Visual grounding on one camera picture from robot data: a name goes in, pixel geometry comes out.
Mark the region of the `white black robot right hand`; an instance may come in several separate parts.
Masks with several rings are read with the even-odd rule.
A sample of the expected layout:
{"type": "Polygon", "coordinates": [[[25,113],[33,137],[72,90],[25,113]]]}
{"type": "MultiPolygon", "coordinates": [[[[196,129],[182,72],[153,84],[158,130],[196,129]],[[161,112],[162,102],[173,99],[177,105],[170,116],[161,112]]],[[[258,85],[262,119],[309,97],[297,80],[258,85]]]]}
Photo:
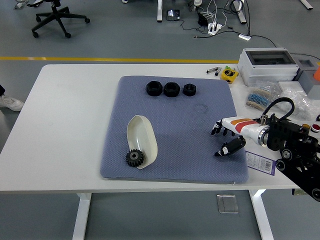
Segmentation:
{"type": "Polygon", "coordinates": [[[229,143],[224,143],[221,149],[214,154],[215,157],[227,156],[237,152],[246,145],[246,139],[252,139],[257,145],[267,146],[267,139],[264,140],[264,137],[267,137],[270,127],[262,125],[256,120],[240,116],[223,118],[215,123],[211,135],[218,134],[222,128],[224,128],[222,133],[224,136],[228,131],[231,131],[232,136],[238,134],[239,137],[229,143]]]}

